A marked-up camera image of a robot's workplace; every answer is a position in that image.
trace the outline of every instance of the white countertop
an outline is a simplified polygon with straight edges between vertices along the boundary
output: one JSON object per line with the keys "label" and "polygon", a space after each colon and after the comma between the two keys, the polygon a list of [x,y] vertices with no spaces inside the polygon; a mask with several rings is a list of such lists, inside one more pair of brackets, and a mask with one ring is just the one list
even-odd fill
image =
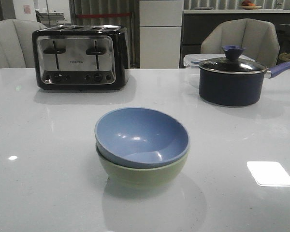
{"label": "white countertop", "polygon": [[[60,92],[39,89],[34,69],[1,69],[0,232],[290,232],[290,186],[260,186],[247,167],[275,161],[290,176],[290,70],[239,108],[203,101],[197,72],[135,69],[120,91]],[[127,106],[188,129],[189,157],[170,185],[108,180],[94,126]]]}
{"label": "white countertop", "polygon": [[257,10],[184,10],[184,14],[290,14],[290,10],[257,9]]}

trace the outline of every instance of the chair backrest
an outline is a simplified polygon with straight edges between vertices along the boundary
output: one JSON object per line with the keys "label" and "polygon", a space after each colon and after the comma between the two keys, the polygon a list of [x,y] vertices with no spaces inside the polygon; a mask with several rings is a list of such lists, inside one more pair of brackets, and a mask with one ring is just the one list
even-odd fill
{"label": "chair backrest", "polygon": [[7,19],[0,21],[0,68],[34,68],[32,33],[42,23]]}
{"label": "chair backrest", "polygon": [[279,43],[273,23],[244,18],[218,25],[201,45],[202,54],[223,53],[224,45],[246,47],[243,55],[266,65],[275,66]]}

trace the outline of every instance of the lid knob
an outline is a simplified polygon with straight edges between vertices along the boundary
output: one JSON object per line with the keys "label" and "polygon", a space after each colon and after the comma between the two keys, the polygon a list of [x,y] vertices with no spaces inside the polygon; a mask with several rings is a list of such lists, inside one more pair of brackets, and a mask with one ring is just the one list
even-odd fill
{"label": "lid knob", "polygon": [[246,48],[238,45],[225,45],[222,49],[226,58],[233,61],[237,60]]}

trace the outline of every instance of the toaster brand logo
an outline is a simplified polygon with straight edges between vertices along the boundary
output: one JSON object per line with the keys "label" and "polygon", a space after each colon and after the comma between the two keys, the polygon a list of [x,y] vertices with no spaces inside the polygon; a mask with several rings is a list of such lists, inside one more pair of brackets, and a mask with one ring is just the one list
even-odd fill
{"label": "toaster brand logo", "polygon": [[79,61],[79,60],[70,60],[70,63],[71,64],[82,64],[83,62]]}

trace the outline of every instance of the stacked bowls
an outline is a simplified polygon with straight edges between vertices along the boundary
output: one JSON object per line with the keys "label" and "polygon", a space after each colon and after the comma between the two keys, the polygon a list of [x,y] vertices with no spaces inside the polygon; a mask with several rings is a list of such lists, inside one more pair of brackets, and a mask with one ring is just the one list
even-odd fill
{"label": "stacked bowls", "polygon": [[168,183],[183,168],[187,130],[162,112],[140,107],[113,110],[95,126],[100,162],[110,178],[128,186]]}

